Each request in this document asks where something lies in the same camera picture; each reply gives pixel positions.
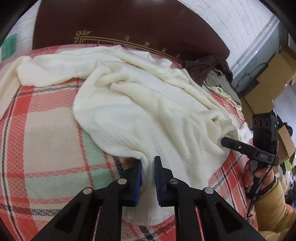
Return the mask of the person's right hand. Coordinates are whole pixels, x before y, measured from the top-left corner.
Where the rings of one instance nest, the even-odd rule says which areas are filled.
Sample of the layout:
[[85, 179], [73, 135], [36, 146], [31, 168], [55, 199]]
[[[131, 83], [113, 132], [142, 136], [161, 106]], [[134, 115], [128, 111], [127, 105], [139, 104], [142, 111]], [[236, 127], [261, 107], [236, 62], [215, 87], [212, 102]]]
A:
[[242, 177], [244, 187], [248, 188], [252, 186], [254, 178], [257, 177], [262, 178], [262, 184], [259, 190], [262, 192], [266, 188], [269, 189], [275, 181], [273, 170], [269, 171], [269, 166], [267, 166], [257, 170], [254, 174], [252, 174], [250, 171], [250, 163], [251, 161], [249, 160], [244, 167], [244, 173]]

